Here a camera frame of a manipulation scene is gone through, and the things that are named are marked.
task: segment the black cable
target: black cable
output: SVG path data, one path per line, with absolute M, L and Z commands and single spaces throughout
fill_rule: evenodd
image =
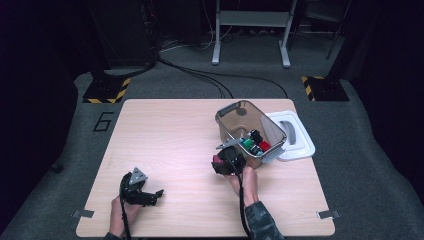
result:
M 165 64 L 165 65 L 167 65 L 167 66 L 170 66 L 170 67 L 176 68 L 176 69 L 178 69 L 178 70 L 180 70 L 180 71 L 182 71 L 182 72 L 185 72 L 185 73 L 187 73 L 187 74 L 190 74 L 190 75 L 192 75 L 192 76 L 194 76 L 194 77 L 196 77 L 196 78 L 198 78 L 198 79 L 200 79 L 200 80 L 202 80 L 202 81 L 208 82 L 208 83 L 210 83 L 210 84 L 212 84 L 212 85 L 216 86 L 216 87 L 219 89 L 220 93 L 221 93 L 221 97 L 222 97 L 222 96 L 224 96 L 224 97 L 225 97 L 224 92 L 223 92 L 223 91 L 221 90 L 221 88 L 218 86 L 218 85 L 220 85 L 221 87 L 223 87 L 223 88 L 224 88 L 224 89 L 225 89 L 225 90 L 226 90 L 226 91 L 230 94 L 231 98 L 234 98 L 234 96 L 233 96 L 233 94 L 231 93 L 231 91 L 230 91 L 230 90 L 229 90 L 229 89 L 228 89 L 225 85 L 223 85 L 221 82 L 219 82 L 218 80 L 216 80 L 216 79 L 214 79 L 214 78 L 212 78 L 212 77 L 205 76 L 205 75 L 200 74 L 199 72 L 193 71 L 192 69 L 189 69 L 189 68 L 184 68 L 184 67 L 181 67 L 181 66 L 175 65 L 175 64 L 171 63 L 170 61 L 168 61 L 168 60 L 165 60 L 165 59 L 161 58 L 160 56 L 158 56 L 157 61 L 158 61 L 158 62 L 160 62 L 160 63 L 163 63 L 163 64 Z
M 231 167 L 233 167 L 234 169 L 234 173 L 237 176 L 238 180 L 239 180 L 239 185 L 240 185 L 240 189 L 239 189 L 239 199 L 240 199 L 240 218 L 241 218 L 241 224 L 243 225 L 243 229 L 246 232 L 247 236 L 249 237 L 249 239 L 252 239 L 252 234 L 250 233 L 249 228 L 247 227 L 246 224 L 246 217 L 245 217 L 245 212 L 244 212 L 244 190 L 243 190 L 243 181 L 241 180 L 240 177 L 240 173 L 237 171 L 236 166 L 234 166 L 234 164 L 230 161 L 227 160 L 227 162 L 230 163 Z
M 122 199 L 122 197 L 119 197 L 119 201 L 121 202 L 121 208 L 122 208 L 122 220 L 124 221 L 124 227 L 125 227 L 125 234 L 127 235 L 126 239 L 131 240 L 131 233 L 130 233 L 130 227 L 128 224 L 128 218 L 127 213 L 125 212 L 125 201 Z
M 243 76 L 243 75 L 233 75 L 233 74 L 223 74 L 223 73 L 213 73 L 213 72 L 207 72 L 207 71 L 201 71 L 201 70 L 195 70 L 195 69 L 190 69 L 190 70 L 191 71 L 194 71 L 194 72 L 198 72 L 198 73 L 206 73 L 206 74 L 211 74 L 211 75 L 216 75 L 216 76 L 238 77 L 238 78 L 251 78 L 251 79 L 258 79 L 258 80 L 270 82 L 270 83 L 275 84 L 278 88 L 280 88 L 284 92 L 286 98 L 289 98 L 286 90 L 284 90 L 284 88 L 280 84 L 278 84 L 278 83 L 276 83 L 276 82 L 274 82 L 272 80 L 266 79 L 266 78 L 252 77 L 252 76 Z

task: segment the black wall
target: black wall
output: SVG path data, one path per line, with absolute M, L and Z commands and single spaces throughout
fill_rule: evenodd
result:
M 375 2 L 375 26 L 352 84 L 376 140 L 424 202 L 424 3 Z
M 87 71 L 66 64 L 78 57 L 57 50 L 37 9 L 0 3 L 0 233 L 61 154 L 78 96 L 73 81 Z

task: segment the clear plastic container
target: clear plastic container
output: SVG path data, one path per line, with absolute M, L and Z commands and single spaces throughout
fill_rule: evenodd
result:
M 215 120 L 223 143 L 232 139 L 249 139 L 252 130 L 259 131 L 263 141 L 269 144 L 268 150 L 258 155 L 247 149 L 245 144 L 237 144 L 248 165 L 253 168 L 271 162 L 284 152 L 282 146 L 287 139 L 286 133 L 250 101 L 241 100 L 218 110 Z

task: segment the black cable on floor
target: black cable on floor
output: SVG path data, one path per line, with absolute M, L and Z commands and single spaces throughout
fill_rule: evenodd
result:
M 206 76 L 206 75 L 203 75 L 203 74 L 201 74 L 201 73 L 199 73 L 199 72 L 196 72 L 196 71 L 193 71 L 192 69 L 190 69 L 190 68 L 184 68 L 184 67 L 181 67 L 181 66 L 178 66 L 178 65 L 175 65 L 175 64 L 173 64 L 173 63 L 171 63 L 170 61 L 168 61 L 168 60 L 165 60 L 165 59 L 163 59 L 163 58 L 161 58 L 160 56 L 158 56 L 158 58 L 157 58 L 157 60 L 158 60 L 158 62 L 160 62 L 160 63 L 163 63 L 163 64 L 165 64 L 165 65 L 167 65 L 167 66 L 170 66 L 170 67 L 173 67 L 173 68 L 176 68 L 176 69 L 178 69 L 178 70 L 180 70 L 180 71 L 182 71 L 182 72 L 185 72 L 185 73 L 187 73 L 187 74 L 190 74 L 190 75 L 192 75 L 192 76 L 194 76 L 194 77 L 196 77 L 196 78 L 198 78 L 198 79 L 200 79 L 200 80 L 202 80 L 202 81 L 205 81 L 205 82 L 207 82 L 207 83 L 210 83 L 210 84 L 212 84 L 212 85 L 214 85 L 215 87 L 217 87 L 218 88 L 218 90 L 220 91 L 220 93 L 221 93 L 221 98 L 222 97 L 224 97 L 225 98 L 225 93 L 221 90 L 221 88 L 219 87 L 219 86 L 221 86 L 221 87 L 223 87 L 229 94 L 230 94 L 230 97 L 231 98 L 234 98 L 233 97 L 233 94 L 231 93 L 231 91 L 225 86 L 225 85 L 223 85 L 221 82 L 219 82 L 218 80 L 216 80 L 216 79 L 214 79 L 214 78 L 212 78 L 212 77 L 209 77 L 209 76 Z
M 181 67 L 181 66 L 178 66 L 178 65 L 175 65 L 175 64 L 173 64 L 173 63 L 171 63 L 171 62 L 169 62 L 169 61 L 167 61 L 167 60 L 165 60 L 165 59 L 163 59 L 163 58 L 161 58 L 161 57 L 158 57 L 158 61 L 159 62 L 161 62 L 161 63 L 164 63 L 165 65 L 168 65 L 168 66 L 171 66 L 171 67 L 175 67 L 175 68 L 177 68 L 177 69 L 179 69 L 180 71 L 187 71 L 187 73 L 188 72 L 190 72 L 190 73 L 196 73 L 196 74 L 211 74 L 211 75 L 216 75 L 216 76 L 224 76 L 224 77 L 237 77 L 237 78 L 250 78 L 250 79 L 257 79 L 257 80 L 261 80 L 261 81 L 266 81 L 266 82 L 270 82 L 270 83 L 272 83 L 272 84 L 275 84 L 278 88 L 280 88 L 283 92 L 284 92 L 284 95 L 285 95 L 285 98 L 289 98 L 289 96 L 288 96 L 288 94 L 287 94 L 287 92 L 286 92 L 286 90 L 280 85 L 280 84 L 278 84 L 278 83 L 276 83 L 275 81 L 273 81 L 273 80 L 269 80 L 269 79 L 266 79 L 266 78 L 260 78 L 260 77 L 252 77 L 252 76 L 244 76 L 244 75 L 233 75 L 233 74 L 223 74 L 223 73 L 214 73 L 214 72 L 208 72 L 208 71 L 201 71 L 201 70 L 196 70 L 196 69 L 191 69 L 191 68 L 186 68 L 186 67 Z M 225 87 L 222 83 L 220 83 L 220 82 L 218 82 L 222 87 L 224 87 L 229 93 L 230 93 L 230 95 L 231 95 L 231 98 L 234 98 L 233 97 L 233 95 L 231 94 L 231 92 L 230 92 L 230 90 L 228 90 L 228 88 L 227 87 Z

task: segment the yellow black tape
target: yellow black tape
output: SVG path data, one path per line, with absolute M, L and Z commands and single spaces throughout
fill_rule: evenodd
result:
M 131 79 L 126 79 L 122 83 L 122 87 L 117 93 L 116 96 L 111 96 L 111 98 L 84 98 L 83 103 L 119 103 L 127 91 L 128 84 L 130 84 Z
M 309 101 L 315 101 L 314 93 L 312 92 L 312 88 L 309 85 L 309 79 L 325 79 L 324 77 L 311 77 L 311 76 L 302 76 L 303 86 L 305 87 L 306 95 L 308 96 Z

